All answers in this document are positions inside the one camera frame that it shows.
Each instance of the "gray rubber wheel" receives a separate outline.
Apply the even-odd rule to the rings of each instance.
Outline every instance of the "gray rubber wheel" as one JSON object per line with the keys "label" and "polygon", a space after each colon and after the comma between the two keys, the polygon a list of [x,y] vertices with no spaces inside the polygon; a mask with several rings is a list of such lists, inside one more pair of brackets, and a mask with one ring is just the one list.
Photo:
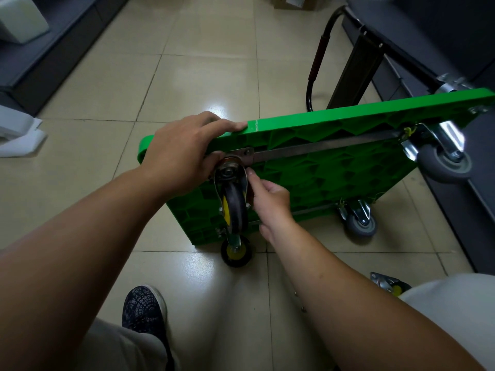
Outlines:
{"label": "gray rubber wheel", "polygon": [[439,146],[425,144],[421,146],[417,157],[418,167],[428,177],[440,183],[462,183],[471,176],[473,162],[464,152],[464,157],[458,163],[447,158]]}
{"label": "gray rubber wheel", "polygon": [[347,220],[345,220],[345,226],[351,233],[358,237],[371,237],[377,230],[376,220],[373,216],[370,216],[368,225],[363,225],[352,213],[348,214]]}

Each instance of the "cardboard box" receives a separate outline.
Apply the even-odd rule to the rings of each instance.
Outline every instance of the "cardboard box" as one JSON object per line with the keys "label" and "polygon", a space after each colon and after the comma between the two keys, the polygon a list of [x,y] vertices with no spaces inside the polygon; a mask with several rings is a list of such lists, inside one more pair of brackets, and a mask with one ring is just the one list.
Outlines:
{"label": "cardboard box", "polygon": [[272,3],[275,9],[315,10],[318,0],[293,0],[295,4],[300,5],[302,3],[300,7],[287,2],[287,0],[272,0]]}

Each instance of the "sneaker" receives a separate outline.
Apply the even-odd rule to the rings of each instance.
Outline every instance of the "sneaker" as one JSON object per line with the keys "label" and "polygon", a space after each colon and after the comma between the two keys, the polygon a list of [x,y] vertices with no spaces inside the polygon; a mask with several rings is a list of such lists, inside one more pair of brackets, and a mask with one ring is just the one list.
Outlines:
{"label": "sneaker", "polygon": [[148,285],[132,289],[124,302],[122,326],[138,333],[149,333],[163,343],[167,352],[166,371],[176,370],[174,357],[167,339],[167,305],[161,294]]}

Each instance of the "hand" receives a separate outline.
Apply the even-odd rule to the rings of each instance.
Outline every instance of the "hand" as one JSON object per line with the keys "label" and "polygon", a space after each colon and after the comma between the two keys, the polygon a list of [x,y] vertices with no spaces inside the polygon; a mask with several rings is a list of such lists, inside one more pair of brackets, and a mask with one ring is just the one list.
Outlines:
{"label": "hand", "polygon": [[166,200],[187,194],[208,179],[225,153],[205,156],[213,138],[230,131],[241,131],[247,122],[221,119],[212,112],[184,117],[158,129],[138,170],[151,178],[153,187]]}
{"label": "hand", "polygon": [[253,169],[247,168],[246,171],[254,192],[254,210],[261,220],[259,232],[273,244],[275,233],[294,223],[290,194],[286,188],[260,179]]}

